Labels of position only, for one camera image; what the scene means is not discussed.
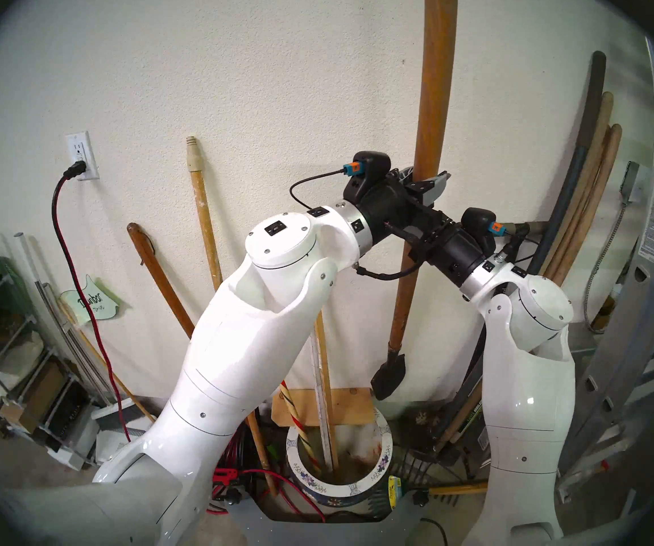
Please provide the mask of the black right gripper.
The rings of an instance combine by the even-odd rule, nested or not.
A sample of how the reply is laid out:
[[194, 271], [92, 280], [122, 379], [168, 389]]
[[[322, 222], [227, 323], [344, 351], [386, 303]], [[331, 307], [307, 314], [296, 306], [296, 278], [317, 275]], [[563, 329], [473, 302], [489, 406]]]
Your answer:
[[487, 227], [465, 226], [446, 216], [422, 216], [402, 231], [410, 246], [410, 258], [435, 267], [459, 288], [491, 256]]

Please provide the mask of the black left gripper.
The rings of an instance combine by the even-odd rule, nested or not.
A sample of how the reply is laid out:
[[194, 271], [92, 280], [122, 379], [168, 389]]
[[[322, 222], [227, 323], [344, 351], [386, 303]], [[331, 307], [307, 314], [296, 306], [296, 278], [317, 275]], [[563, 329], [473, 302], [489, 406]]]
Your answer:
[[373, 247], [391, 235], [405, 240], [402, 229], [417, 218], [445, 216], [434, 204], [449, 178], [447, 171], [420, 182], [402, 181], [399, 175], [386, 175], [371, 184], [363, 175], [350, 178], [343, 192], [343, 218], [358, 247]]

